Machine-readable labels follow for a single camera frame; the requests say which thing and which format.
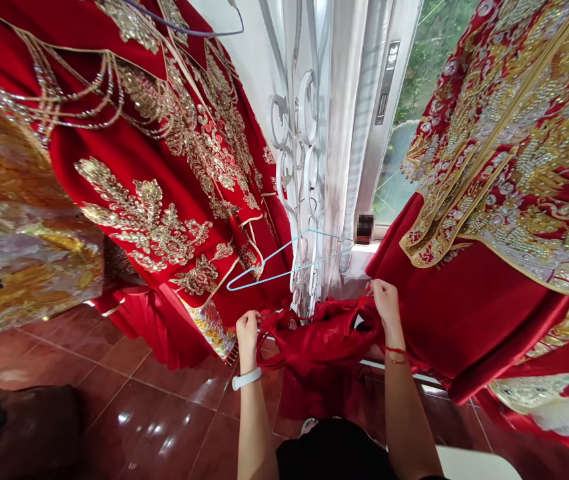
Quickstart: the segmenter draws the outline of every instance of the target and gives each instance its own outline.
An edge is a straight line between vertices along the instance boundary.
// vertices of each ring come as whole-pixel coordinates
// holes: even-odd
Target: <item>green foliage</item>
[[[394,125],[420,119],[478,0],[424,0]]]

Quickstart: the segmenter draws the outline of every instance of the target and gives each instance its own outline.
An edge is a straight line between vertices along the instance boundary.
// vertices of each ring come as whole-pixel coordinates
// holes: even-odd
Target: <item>white wall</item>
[[[214,31],[240,29],[240,19],[228,2],[224,0],[189,0],[189,2]],[[277,85],[278,75],[273,51],[258,0],[237,0],[237,5],[245,22],[245,32],[221,37],[220,40],[233,60],[265,138],[271,143],[269,141],[271,124],[268,120],[270,97],[274,92],[280,95],[285,92]],[[273,1],[270,6],[272,10],[277,10],[279,5],[279,1]]]

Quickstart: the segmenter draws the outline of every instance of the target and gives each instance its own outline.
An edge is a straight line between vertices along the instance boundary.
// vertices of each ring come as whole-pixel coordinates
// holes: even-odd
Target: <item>wire hanger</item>
[[[238,12],[238,16],[240,17],[241,29],[238,31],[234,31],[234,32],[222,32],[222,33],[201,32],[201,31],[197,31],[197,30],[183,29],[182,27],[179,27],[178,25],[174,25],[173,23],[168,22],[167,20],[163,19],[162,17],[159,17],[155,13],[150,12],[149,10],[144,8],[142,5],[138,5],[137,3],[134,2],[134,0],[123,0],[123,1],[126,4],[134,7],[136,10],[139,10],[142,13],[144,13],[145,15],[148,15],[149,17],[153,18],[155,21],[162,23],[165,27],[170,28],[172,30],[175,30],[176,32],[179,32],[179,33],[184,33],[185,35],[192,35],[194,37],[215,38],[215,37],[229,37],[231,35],[238,35],[239,33],[242,33],[245,31],[245,22],[243,21],[243,16],[240,13],[240,9],[238,8],[238,5],[236,5],[236,0],[227,0],[227,1],[229,2],[229,5],[231,5],[233,8],[235,8],[236,12]]]
[[[229,281],[229,283],[227,283],[227,290],[230,290],[230,291],[242,290],[242,289],[246,289],[246,288],[248,288],[248,287],[253,287],[254,285],[259,285],[260,283],[264,283],[264,282],[267,282],[267,281],[270,281],[270,280],[274,280],[274,279],[276,279],[276,278],[284,277],[285,275],[290,275],[291,273],[294,273],[294,272],[297,272],[297,271],[299,271],[299,270],[303,270],[303,269],[309,268],[309,267],[311,267],[312,265],[316,265],[316,263],[320,263],[320,262],[323,262],[323,261],[325,261],[325,260],[329,260],[330,258],[336,257],[336,256],[338,256],[338,255],[342,255],[343,253],[346,253],[346,252],[348,252],[349,250],[351,250],[351,249],[353,248],[353,246],[356,244],[356,242],[355,242],[354,240],[352,240],[352,239],[341,239],[338,235],[331,235],[330,233],[325,233],[325,232],[322,232],[322,231],[319,231],[319,230],[316,230],[316,229],[312,229],[312,228],[311,228],[311,219],[313,218],[313,215],[314,215],[314,213],[316,213],[316,209],[318,208],[318,202],[316,201],[316,199],[315,199],[315,198],[311,198],[311,199],[315,202],[315,208],[313,209],[313,213],[312,213],[311,216],[309,217],[309,224],[308,224],[307,228],[306,228],[303,232],[301,232],[299,235],[297,235],[295,238],[291,239],[290,242],[284,244],[282,247],[280,247],[279,249],[277,249],[274,253],[272,253],[271,255],[269,255],[269,256],[263,261],[263,264],[262,264],[260,267],[253,267],[253,268],[250,268],[249,270],[246,270],[246,271],[242,272],[240,275],[238,275],[238,276],[235,277],[234,279],[231,279],[231,280]],[[325,258],[321,258],[321,259],[318,259],[318,260],[314,260],[314,261],[312,261],[311,263],[308,263],[307,265],[303,265],[302,267],[298,267],[298,268],[293,269],[293,270],[291,270],[291,271],[288,271],[288,272],[286,272],[286,273],[281,273],[280,275],[275,275],[274,277],[270,277],[270,278],[268,278],[268,279],[259,280],[259,281],[254,282],[254,283],[250,283],[249,285],[242,285],[242,286],[240,286],[240,287],[231,287],[231,284],[234,283],[236,280],[239,280],[240,278],[244,277],[245,275],[249,274],[249,273],[252,272],[252,271],[255,271],[255,270],[259,270],[259,269],[264,268],[265,265],[267,264],[267,261],[269,261],[269,259],[272,259],[277,253],[280,253],[282,250],[284,250],[285,248],[287,248],[289,245],[291,245],[292,243],[294,243],[297,239],[299,239],[299,238],[302,237],[305,233],[308,233],[308,232],[313,232],[313,233],[316,233],[316,234],[319,234],[319,235],[324,235],[325,237],[337,238],[337,239],[338,239],[338,242],[340,242],[340,243],[342,243],[342,242],[344,242],[344,241],[350,241],[350,242],[351,242],[351,245],[350,245],[348,248],[346,248],[346,249],[340,250],[338,253],[334,253],[333,255],[329,255],[328,257],[325,257]]]

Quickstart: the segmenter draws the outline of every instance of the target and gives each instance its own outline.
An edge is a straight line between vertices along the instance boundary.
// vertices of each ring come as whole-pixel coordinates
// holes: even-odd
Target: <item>white chair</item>
[[[507,460],[493,453],[436,446],[444,476],[452,480],[522,480]]]

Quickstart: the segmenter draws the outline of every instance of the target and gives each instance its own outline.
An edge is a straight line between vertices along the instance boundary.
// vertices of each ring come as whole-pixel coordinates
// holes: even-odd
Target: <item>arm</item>
[[[240,374],[256,369],[258,325],[256,312],[245,313],[236,323]],[[255,381],[240,388],[240,440],[238,480],[278,479],[278,463],[273,446],[263,386]]]
[[[405,350],[396,287],[381,280],[372,282],[376,308],[382,317],[386,346]],[[384,416],[389,461],[401,480],[442,475],[429,423],[424,414],[411,368],[405,355],[384,355]]]

